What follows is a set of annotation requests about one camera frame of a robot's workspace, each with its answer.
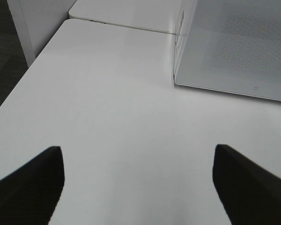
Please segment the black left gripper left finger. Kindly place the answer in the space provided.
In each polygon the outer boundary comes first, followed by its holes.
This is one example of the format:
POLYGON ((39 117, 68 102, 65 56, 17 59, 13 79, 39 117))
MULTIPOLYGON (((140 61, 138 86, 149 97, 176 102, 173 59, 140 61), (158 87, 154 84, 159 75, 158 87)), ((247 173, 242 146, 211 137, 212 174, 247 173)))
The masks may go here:
POLYGON ((47 225, 65 184, 63 155, 51 146, 0 180, 0 225, 47 225))

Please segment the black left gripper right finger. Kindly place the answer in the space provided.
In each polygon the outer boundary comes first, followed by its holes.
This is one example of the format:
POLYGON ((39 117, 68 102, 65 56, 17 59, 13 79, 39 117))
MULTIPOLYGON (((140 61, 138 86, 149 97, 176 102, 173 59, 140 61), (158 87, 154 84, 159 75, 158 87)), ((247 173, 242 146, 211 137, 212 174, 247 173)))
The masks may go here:
POLYGON ((218 144, 212 179, 233 225, 281 225, 281 178, 218 144))

